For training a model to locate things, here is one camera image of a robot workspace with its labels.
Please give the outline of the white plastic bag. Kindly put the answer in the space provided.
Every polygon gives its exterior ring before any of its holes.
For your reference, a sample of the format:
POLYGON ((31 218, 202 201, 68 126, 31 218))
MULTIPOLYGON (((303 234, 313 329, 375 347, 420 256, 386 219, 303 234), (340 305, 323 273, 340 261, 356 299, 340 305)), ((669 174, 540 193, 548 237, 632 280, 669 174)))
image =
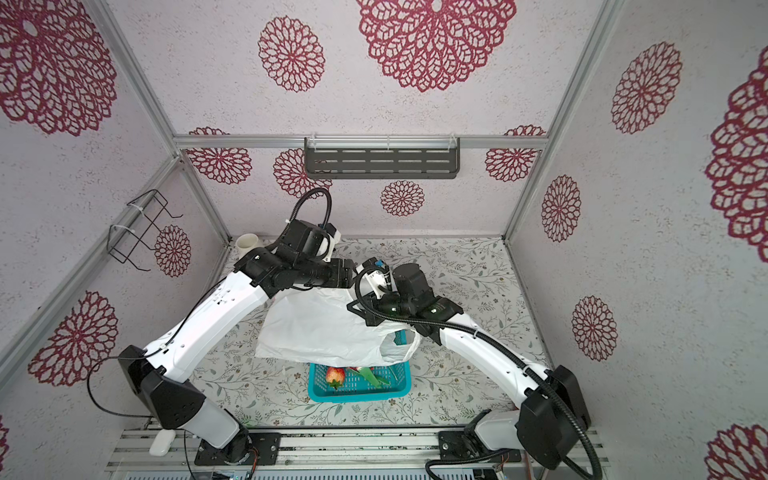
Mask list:
POLYGON ((422 337, 403 323, 369 327, 350 313, 344 289, 291 290, 275 297, 255 347, 258 358, 331 367, 391 366, 410 360, 422 337))

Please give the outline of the pink dragon fruit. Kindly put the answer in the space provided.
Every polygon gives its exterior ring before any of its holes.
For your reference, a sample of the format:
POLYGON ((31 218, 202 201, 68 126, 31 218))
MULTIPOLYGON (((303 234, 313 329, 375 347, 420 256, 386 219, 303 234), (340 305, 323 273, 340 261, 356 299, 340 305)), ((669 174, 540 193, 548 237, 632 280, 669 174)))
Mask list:
POLYGON ((348 370, 364 379, 374 388, 382 388, 390 385, 390 382, 386 378, 376 375, 370 367, 348 367, 348 370))

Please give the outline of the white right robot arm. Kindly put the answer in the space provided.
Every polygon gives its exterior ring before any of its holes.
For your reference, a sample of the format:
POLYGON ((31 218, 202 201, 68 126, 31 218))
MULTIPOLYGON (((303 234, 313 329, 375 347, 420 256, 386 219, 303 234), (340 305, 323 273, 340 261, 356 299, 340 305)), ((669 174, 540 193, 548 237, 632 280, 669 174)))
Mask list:
POLYGON ((513 402, 511 410, 478 414, 462 433, 464 453, 449 464, 482 462, 518 451, 554 470, 567 466, 583 479, 601 479, 599 456, 587 430, 588 411, 575 376, 550 369, 504 345, 463 308, 439 296, 415 263, 388 271, 374 259, 351 278, 348 310, 368 323, 411 326, 422 337, 460 355, 513 402))

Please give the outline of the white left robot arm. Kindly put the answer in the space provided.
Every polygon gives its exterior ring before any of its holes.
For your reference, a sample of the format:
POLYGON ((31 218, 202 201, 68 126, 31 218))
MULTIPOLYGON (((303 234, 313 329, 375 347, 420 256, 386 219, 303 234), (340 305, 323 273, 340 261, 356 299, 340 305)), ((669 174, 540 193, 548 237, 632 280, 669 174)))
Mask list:
POLYGON ((248 429, 197 389, 192 374, 230 330, 278 293, 350 287, 353 261, 333 256, 340 239, 330 223, 290 221, 272 244, 244 254, 166 334, 144 348, 129 346, 121 352, 118 361, 131 390, 164 429, 199 437, 223 463, 249 458, 248 429))

